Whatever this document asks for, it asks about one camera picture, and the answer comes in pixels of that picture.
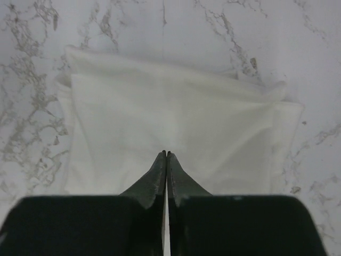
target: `marble surface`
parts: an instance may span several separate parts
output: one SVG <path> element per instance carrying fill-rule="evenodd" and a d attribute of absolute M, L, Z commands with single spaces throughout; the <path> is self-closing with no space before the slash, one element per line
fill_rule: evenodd
<path fill-rule="evenodd" d="M 54 76 L 67 44 L 288 83 L 305 105 L 277 192 L 341 255 L 341 1 L 0 0 L 0 214 L 60 193 L 70 138 Z"/>

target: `folded towel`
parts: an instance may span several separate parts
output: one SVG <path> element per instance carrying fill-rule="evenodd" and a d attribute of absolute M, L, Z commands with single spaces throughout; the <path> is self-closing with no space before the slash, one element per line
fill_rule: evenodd
<path fill-rule="evenodd" d="M 58 99 L 72 135 L 65 190 L 119 194 L 162 150 L 213 194 L 271 192 L 303 106 L 285 84 L 264 91 L 227 76 L 66 47 Z"/>

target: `white marble countertop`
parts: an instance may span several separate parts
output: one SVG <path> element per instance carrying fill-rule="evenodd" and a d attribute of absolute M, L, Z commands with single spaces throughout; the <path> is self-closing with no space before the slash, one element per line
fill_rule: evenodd
<path fill-rule="evenodd" d="M 341 255 L 341 1 L 1 0 L 0 209 L 60 190 L 70 138 L 53 77 L 67 44 L 284 80 L 305 105 L 283 193 Z"/>

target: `white cloth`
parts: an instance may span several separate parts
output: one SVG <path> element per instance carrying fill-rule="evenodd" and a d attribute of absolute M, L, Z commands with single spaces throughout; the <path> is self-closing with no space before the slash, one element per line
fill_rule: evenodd
<path fill-rule="evenodd" d="M 73 133 L 65 190 L 119 194 L 162 150 L 213 194 L 271 191 L 302 105 L 285 84 L 258 86 L 189 68 L 66 47 L 56 78 Z"/>

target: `white towel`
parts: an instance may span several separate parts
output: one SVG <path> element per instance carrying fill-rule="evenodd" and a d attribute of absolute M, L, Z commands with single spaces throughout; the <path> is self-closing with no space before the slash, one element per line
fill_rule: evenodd
<path fill-rule="evenodd" d="M 162 150 L 213 194 L 270 193 L 302 105 L 285 84 L 259 86 L 189 68 L 66 47 L 56 78 L 73 134 L 65 190 L 119 194 Z"/>

